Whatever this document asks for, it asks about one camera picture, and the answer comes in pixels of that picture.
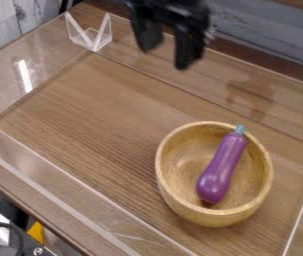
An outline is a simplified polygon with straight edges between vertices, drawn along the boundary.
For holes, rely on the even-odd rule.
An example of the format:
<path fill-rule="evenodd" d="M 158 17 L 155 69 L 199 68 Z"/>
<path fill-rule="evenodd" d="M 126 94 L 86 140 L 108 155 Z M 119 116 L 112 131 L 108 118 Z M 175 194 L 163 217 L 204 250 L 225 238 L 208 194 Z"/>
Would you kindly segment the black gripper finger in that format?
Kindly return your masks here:
<path fill-rule="evenodd" d="M 131 6 L 130 22 L 139 49 L 148 52 L 163 42 L 160 20 L 150 8 Z"/>
<path fill-rule="evenodd" d="M 206 29 L 203 23 L 178 24 L 175 35 L 175 68 L 184 70 L 202 58 L 206 46 Z"/>

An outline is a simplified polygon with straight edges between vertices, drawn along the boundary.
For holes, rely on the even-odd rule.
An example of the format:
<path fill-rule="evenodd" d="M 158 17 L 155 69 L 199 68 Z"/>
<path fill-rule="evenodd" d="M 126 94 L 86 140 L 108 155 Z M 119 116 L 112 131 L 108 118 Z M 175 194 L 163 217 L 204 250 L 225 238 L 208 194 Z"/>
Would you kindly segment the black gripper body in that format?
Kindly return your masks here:
<path fill-rule="evenodd" d="M 214 8 L 210 0 L 127 0 L 128 9 L 131 6 L 150 8 L 162 25 L 203 23 L 207 26 L 206 33 L 215 31 Z"/>

